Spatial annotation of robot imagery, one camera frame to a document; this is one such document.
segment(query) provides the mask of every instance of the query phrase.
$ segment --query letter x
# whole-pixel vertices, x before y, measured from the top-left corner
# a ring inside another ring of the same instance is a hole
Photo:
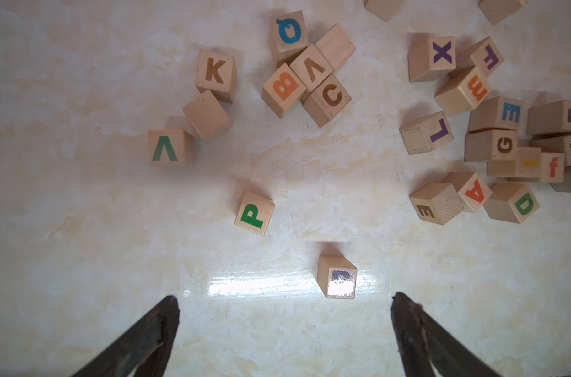
[[[444,47],[438,46],[435,42],[432,42],[433,48],[438,52],[434,56],[434,63],[438,62],[440,58],[445,58],[449,63],[453,62],[453,58],[447,54],[447,51],[452,47],[451,42],[448,42]]]

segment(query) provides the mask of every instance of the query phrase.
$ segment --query stack of blocks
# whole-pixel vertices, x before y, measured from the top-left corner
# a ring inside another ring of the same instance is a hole
[[[271,19],[268,40],[277,71],[262,86],[262,99],[277,117],[302,100],[322,127],[352,101],[334,73],[356,48],[338,24],[310,44],[302,12],[287,13]]]
[[[233,103],[236,84],[233,56],[200,50],[196,75],[200,95],[183,107],[183,114],[202,139],[212,142],[233,125],[218,102]],[[184,130],[149,130],[147,141],[152,166],[185,167],[195,163],[194,138]]]

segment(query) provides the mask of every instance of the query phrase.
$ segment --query purple letter x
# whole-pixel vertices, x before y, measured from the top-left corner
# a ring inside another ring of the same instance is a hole
[[[445,58],[449,63],[453,62],[453,58],[446,52],[451,48],[450,42],[444,45],[444,47],[438,46],[436,43],[432,42],[433,48],[438,51],[438,54],[434,55],[434,63],[438,62],[440,58]]]

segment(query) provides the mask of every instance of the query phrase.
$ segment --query marble surface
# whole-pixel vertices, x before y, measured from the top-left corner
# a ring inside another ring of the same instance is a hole
[[[485,173],[463,163],[468,113],[453,142],[405,151],[400,125],[446,82],[408,82],[425,33],[458,51],[491,36],[493,95],[571,99],[571,0],[497,26],[477,3],[407,0],[386,23],[361,0],[0,0],[0,376],[68,376],[168,294],[167,376],[402,376],[396,291],[505,376],[571,374],[571,194],[533,185],[521,226],[480,210],[441,227],[408,199]],[[295,10],[311,41],[338,22],[357,46],[337,73],[353,102],[323,128],[260,97],[267,22]],[[235,56],[234,126],[196,141],[195,168],[152,168],[149,128],[191,130],[200,48]],[[265,237],[233,225],[247,189],[276,205]],[[354,300],[323,297],[324,249],[358,267]]]

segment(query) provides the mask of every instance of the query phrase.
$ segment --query green letter p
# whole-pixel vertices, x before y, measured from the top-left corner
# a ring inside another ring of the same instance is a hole
[[[247,205],[244,208],[244,214],[241,216],[241,221],[247,222],[248,224],[255,226],[257,228],[262,228],[262,221],[257,219],[258,216],[258,207],[255,205]]]

